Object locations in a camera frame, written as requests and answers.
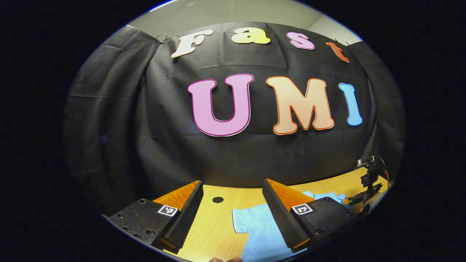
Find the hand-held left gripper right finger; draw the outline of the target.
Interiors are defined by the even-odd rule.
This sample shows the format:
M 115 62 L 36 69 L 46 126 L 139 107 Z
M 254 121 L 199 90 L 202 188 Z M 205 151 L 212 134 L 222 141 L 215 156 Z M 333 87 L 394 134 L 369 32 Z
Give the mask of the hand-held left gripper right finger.
M 314 199 L 271 179 L 264 179 L 262 194 L 293 253 L 321 248 L 360 219 L 357 213 L 330 197 Z

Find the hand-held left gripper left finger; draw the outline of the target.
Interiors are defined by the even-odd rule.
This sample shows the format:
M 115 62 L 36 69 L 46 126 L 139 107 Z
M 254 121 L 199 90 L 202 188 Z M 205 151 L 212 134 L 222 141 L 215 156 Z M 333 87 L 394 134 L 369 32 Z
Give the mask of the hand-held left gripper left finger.
M 137 199 L 115 214 L 104 217 L 138 240 L 178 254 L 203 195 L 203 182 L 197 180 L 155 200 Z

